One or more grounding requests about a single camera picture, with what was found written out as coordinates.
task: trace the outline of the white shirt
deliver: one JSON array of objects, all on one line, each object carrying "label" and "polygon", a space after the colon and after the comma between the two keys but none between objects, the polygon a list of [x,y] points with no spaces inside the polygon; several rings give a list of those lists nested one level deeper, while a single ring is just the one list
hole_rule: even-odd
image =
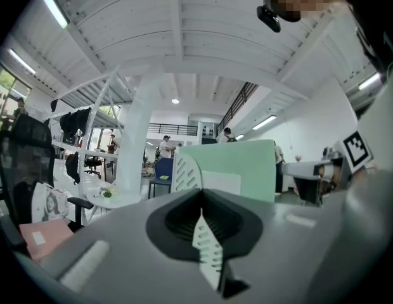
[{"label": "white shirt", "polygon": [[279,145],[276,145],[274,147],[275,149],[275,155],[276,155],[276,161],[275,164],[279,164],[283,159],[281,157],[281,155],[283,154],[283,150],[281,149],[281,147]]},{"label": "white shirt", "polygon": [[160,147],[158,148],[160,151],[160,156],[162,158],[168,158],[171,159],[171,151],[167,151],[165,148],[171,148],[171,144],[165,141],[162,141],[160,143]]},{"label": "white shirt", "polygon": [[227,142],[229,142],[229,140],[232,139],[232,138],[233,138],[233,135],[232,135],[232,134],[229,134],[229,135],[222,135],[219,139],[216,138],[216,141],[217,141],[218,143],[227,143]]}]

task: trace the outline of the black metal railing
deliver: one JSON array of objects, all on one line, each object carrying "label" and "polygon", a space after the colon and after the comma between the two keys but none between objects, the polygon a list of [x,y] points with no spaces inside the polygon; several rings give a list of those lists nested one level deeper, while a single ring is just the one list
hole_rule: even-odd
[{"label": "black metal railing", "polygon": [[175,134],[175,135],[197,136],[198,126],[151,123],[148,126],[148,132],[167,134],[167,135]]},{"label": "black metal railing", "polygon": [[223,117],[222,122],[217,126],[217,134],[220,134],[226,125],[232,120],[232,118],[237,114],[239,109],[246,103],[249,97],[253,94],[253,92],[257,89],[259,85],[251,84],[250,82],[246,82],[239,94],[237,95],[235,101],[230,106],[230,109]]}]

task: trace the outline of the green panel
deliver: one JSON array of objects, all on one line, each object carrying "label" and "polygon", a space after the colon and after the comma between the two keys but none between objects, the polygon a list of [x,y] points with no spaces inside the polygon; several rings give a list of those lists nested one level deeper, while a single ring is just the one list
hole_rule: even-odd
[{"label": "green panel", "polygon": [[201,171],[240,175],[242,196],[274,202],[273,140],[187,146],[180,152],[190,155]]}]

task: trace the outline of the ceiling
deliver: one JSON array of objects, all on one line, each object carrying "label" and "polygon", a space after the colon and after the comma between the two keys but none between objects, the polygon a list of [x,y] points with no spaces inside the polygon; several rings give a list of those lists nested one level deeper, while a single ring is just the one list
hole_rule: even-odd
[{"label": "ceiling", "polygon": [[[375,71],[344,8],[294,24],[280,20],[275,34],[256,17],[262,0],[57,1],[70,21],[65,29],[43,0],[32,0],[0,51],[2,63],[52,96],[117,65],[136,88],[159,61],[167,72],[160,109],[224,115],[245,82],[287,99],[283,109],[311,98],[330,77],[353,92]],[[181,102],[174,106],[173,98]]]}]

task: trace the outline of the pink folder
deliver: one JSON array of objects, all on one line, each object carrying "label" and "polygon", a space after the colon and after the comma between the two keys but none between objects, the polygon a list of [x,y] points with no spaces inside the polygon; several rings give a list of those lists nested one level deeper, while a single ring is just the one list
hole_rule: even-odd
[{"label": "pink folder", "polygon": [[27,243],[27,250],[36,262],[74,235],[63,220],[22,224],[19,228]]}]

